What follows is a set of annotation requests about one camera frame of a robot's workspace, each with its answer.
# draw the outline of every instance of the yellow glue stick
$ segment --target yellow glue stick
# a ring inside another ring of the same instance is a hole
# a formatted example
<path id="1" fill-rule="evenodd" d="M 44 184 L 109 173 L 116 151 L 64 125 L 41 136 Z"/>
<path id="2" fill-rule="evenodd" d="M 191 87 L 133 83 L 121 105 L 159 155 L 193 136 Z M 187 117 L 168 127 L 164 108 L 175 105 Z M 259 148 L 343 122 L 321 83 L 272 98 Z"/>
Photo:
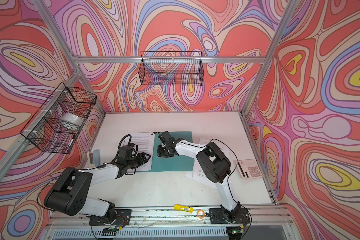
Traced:
<path id="1" fill-rule="evenodd" d="M 184 211 L 184 212 L 190 212 L 190 213 L 193 212 L 192 207 L 182 206 L 182 205 L 178 205 L 178 204 L 174 205 L 174 209 L 179 210 L 179 211 Z"/>

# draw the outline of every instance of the paper document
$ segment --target paper document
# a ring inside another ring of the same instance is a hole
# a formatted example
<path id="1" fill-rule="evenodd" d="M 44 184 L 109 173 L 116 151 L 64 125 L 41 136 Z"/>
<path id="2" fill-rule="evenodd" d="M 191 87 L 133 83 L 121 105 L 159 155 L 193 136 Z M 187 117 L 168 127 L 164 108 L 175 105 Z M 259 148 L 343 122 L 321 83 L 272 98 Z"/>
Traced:
<path id="1" fill-rule="evenodd" d="M 154 135 L 151 132 L 134 132 L 127 133 L 132 136 L 131 142 L 138 145 L 137 153 L 145 152 L 150 156 L 153 156 L 153 144 L 154 144 Z M 129 137 L 124 140 L 124 145 L 128 144 Z M 138 168 L 136 168 L 136 172 L 144 172 L 151 170 L 152 167 L 152 157 L 149 161 Z M 128 173 L 134 172 L 132 169 L 128 169 Z"/>
<path id="2" fill-rule="evenodd" d="M 208 140 L 200 138 L 199 144 L 207 144 L 208 142 L 209 142 Z M 223 146 L 223 147 L 219 146 L 219 148 L 225 154 L 225 156 L 229 159 L 229 153 L 230 153 L 229 148 L 227 148 L 226 146 Z M 197 159 L 195 159 L 195 163 L 193 164 L 192 172 L 187 171 L 185 176 L 216 189 L 216 184 L 211 182 L 211 180 L 209 180 L 206 177 L 206 175 L 204 174 L 204 171 L 203 171 L 202 167 L 200 166 L 199 161 Z"/>

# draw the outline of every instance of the teal folder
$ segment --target teal folder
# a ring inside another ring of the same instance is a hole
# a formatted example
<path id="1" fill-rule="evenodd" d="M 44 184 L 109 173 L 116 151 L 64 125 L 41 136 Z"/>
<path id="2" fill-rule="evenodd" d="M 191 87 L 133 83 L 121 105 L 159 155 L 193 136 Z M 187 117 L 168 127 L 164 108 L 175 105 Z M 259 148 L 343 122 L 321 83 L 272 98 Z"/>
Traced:
<path id="1" fill-rule="evenodd" d="M 192 142 L 192 132 L 169 132 L 174 139 L 183 138 L 188 142 Z M 153 156 L 151 157 L 152 168 L 147 172 L 167 172 L 167 171 L 192 171 L 195 160 L 187 156 L 174 157 L 158 157 L 157 146 L 161 144 L 158 138 L 159 134 L 155 134 Z"/>

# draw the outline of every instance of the wire mesh basket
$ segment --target wire mesh basket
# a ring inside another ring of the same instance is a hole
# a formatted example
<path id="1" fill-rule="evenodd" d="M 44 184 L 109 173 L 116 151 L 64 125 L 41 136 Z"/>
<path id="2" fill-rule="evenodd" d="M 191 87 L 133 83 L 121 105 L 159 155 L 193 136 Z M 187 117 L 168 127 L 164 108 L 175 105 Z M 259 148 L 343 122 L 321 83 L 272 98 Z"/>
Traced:
<path id="1" fill-rule="evenodd" d="M 65 87 L 36 126 L 21 134 L 42 152 L 69 154 L 96 100 L 84 89 Z"/>
<path id="2" fill-rule="evenodd" d="M 141 85 L 203 84 L 200 51 L 142 51 L 138 71 Z"/>

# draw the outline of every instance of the white table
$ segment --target white table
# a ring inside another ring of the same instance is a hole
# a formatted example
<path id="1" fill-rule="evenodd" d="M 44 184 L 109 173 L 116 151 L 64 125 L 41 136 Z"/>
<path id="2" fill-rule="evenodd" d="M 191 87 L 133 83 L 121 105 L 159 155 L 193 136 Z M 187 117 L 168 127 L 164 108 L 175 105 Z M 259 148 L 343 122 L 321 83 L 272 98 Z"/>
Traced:
<path id="1" fill-rule="evenodd" d="M 225 142 L 239 159 L 254 154 L 237 112 L 219 113 L 111 113 L 107 114 L 92 151 L 100 150 L 100 161 L 110 162 L 127 132 L 191 131 L 193 142 L 216 138 Z M 229 156 L 232 166 L 234 155 Z M 116 207 L 161 207 L 220 205 L 217 190 L 185 176 L 186 172 L 137 172 L 92 186 L 89 197 L 113 202 Z M 244 180 L 238 170 L 230 177 L 231 187 L 241 204 L 270 204 L 262 178 Z"/>

